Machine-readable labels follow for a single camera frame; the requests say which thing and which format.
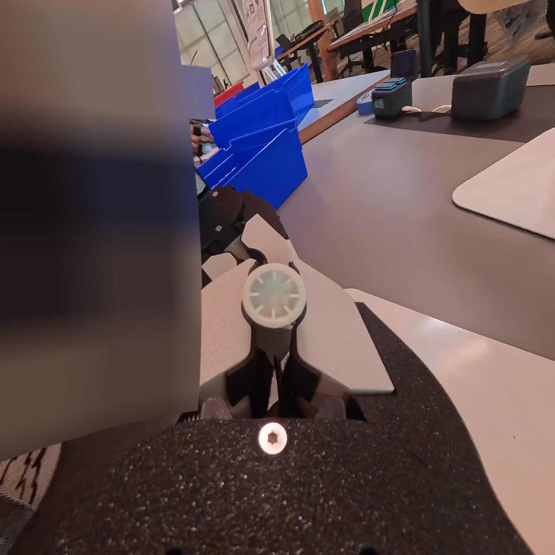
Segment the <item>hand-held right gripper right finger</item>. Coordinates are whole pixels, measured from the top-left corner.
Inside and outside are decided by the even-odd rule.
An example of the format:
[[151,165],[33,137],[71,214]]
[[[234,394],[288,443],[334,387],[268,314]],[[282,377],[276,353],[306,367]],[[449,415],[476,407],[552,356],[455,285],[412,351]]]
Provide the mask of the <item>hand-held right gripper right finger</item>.
[[352,296],[305,262],[293,265],[307,297],[283,374],[291,414],[314,417],[332,398],[348,404],[357,395],[392,395],[392,379]]

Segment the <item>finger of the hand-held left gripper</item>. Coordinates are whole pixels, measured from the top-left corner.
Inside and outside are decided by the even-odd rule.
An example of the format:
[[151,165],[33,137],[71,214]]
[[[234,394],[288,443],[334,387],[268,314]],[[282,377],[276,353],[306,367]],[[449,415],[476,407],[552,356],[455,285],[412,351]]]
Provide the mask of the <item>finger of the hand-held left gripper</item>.
[[250,253],[260,253],[268,263],[288,265],[298,260],[295,248],[259,214],[255,214],[245,224],[241,243]]
[[221,279],[244,283],[256,266],[257,261],[253,258],[240,259],[234,253],[225,251],[209,257],[202,264],[202,283]]

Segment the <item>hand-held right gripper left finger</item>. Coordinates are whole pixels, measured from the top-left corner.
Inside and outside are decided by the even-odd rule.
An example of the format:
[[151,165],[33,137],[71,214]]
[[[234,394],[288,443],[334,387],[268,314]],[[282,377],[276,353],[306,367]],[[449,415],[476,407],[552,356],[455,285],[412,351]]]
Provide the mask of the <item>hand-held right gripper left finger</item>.
[[254,259],[247,259],[228,270],[202,289],[200,405],[212,397],[224,400],[234,418],[265,418],[270,407],[271,385],[266,392],[256,390],[247,378],[240,384],[242,399],[231,399],[226,386],[226,373],[248,362],[252,351],[251,326],[241,308],[245,281]]

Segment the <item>green dry erase marker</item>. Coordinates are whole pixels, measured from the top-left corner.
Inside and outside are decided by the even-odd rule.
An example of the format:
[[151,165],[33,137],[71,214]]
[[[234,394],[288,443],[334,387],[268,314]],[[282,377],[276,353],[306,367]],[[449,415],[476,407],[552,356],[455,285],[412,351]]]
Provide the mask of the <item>green dry erase marker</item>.
[[266,329],[284,329],[302,319],[307,307],[306,286],[294,267],[263,264],[248,274],[241,307],[249,322]]

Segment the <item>blue plastic storage bin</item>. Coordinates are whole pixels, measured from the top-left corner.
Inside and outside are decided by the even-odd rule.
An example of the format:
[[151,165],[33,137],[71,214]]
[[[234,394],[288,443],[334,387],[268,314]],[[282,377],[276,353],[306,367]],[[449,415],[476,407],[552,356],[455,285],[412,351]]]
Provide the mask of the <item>blue plastic storage bin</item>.
[[232,139],[197,171],[210,189],[230,185],[264,199],[274,209],[308,176],[294,121]]
[[258,130],[295,120],[299,125],[314,105],[310,69],[307,63],[260,87],[239,101],[233,112],[209,124],[218,148]]
[[239,107],[239,101],[246,98],[247,96],[249,96],[250,94],[255,93],[257,90],[260,89],[260,84],[259,82],[255,82],[247,87],[244,87],[244,90],[242,92],[240,92],[239,94],[237,94],[234,98],[228,99],[227,101],[225,101],[222,105],[220,105],[219,107],[215,107],[215,118],[219,119],[231,112],[233,112],[234,110],[236,110]]

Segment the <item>white whiteboard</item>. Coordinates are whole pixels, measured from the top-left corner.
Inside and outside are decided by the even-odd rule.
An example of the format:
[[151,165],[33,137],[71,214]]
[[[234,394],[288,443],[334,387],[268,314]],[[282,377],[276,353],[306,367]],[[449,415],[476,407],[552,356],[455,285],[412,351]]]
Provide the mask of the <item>white whiteboard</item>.
[[554,554],[554,361],[363,291],[454,402],[501,506],[534,554]]

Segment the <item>red plastic bin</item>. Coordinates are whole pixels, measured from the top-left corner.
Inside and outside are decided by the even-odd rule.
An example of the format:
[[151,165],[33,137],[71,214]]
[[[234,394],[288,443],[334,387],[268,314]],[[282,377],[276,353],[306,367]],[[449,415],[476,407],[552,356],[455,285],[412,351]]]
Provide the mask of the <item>red plastic bin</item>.
[[244,90],[244,82],[239,81],[238,83],[228,87],[221,93],[214,97],[214,106],[217,108],[222,105],[228,99],[234,98],[237,94]]

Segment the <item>dark battery charger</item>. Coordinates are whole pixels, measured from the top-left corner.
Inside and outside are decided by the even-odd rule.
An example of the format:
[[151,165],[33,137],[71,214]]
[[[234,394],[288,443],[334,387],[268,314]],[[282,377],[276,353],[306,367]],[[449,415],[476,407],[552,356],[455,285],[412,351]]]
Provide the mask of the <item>dark battery charger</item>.
[[373,114],[377,119],[394,119],[405,107],[412,106],[412,81],[404,77],[388,78],[371,94]]

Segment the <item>dark blue upright device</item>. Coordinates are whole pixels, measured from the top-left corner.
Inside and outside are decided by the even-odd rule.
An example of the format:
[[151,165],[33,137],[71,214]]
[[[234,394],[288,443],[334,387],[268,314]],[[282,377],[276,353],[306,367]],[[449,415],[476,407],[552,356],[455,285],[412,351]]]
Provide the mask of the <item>dark blue upright device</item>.
[[404,78],[412,82],[419,77],[419,73],[419,52],[414,49],[406,49],[391,54],[390,76],[392,79]]

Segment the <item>white metal desk stand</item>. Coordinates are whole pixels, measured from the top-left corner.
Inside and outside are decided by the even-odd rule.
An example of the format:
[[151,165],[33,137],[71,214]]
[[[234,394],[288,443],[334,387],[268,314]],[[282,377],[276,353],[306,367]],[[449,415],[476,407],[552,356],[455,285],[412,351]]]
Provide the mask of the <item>white metal desk stand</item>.
[[461,209],[554,239],[554,128],[461,184]]

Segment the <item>person's striped shirt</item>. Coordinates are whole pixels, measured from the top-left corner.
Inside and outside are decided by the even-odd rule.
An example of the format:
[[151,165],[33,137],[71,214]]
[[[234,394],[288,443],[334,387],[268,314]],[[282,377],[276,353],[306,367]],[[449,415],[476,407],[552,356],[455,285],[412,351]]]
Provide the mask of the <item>person's striped shirt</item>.
[[61,451],[57,443],[1,461],[1,510],[33,514],[52,483]]

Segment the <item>green plastic bin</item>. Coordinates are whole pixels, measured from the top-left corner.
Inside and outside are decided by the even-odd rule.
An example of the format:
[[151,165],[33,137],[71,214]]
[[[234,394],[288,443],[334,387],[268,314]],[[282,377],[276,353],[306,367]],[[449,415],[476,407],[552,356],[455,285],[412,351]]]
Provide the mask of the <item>green plastic bin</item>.
[[364,22],[381,17],[384,13],[392,10],[396,4],[397,1],[361,1],[361,13]]

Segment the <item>grey box device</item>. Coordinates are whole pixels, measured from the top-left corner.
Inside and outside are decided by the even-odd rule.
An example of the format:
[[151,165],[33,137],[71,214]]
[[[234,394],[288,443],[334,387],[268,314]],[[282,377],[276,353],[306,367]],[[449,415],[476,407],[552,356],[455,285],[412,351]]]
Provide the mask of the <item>grey box device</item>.
[[524,99],[531,59],[518,55],[483,60],[453,80],[450,116],[455,121],[496,121],[517,110]]

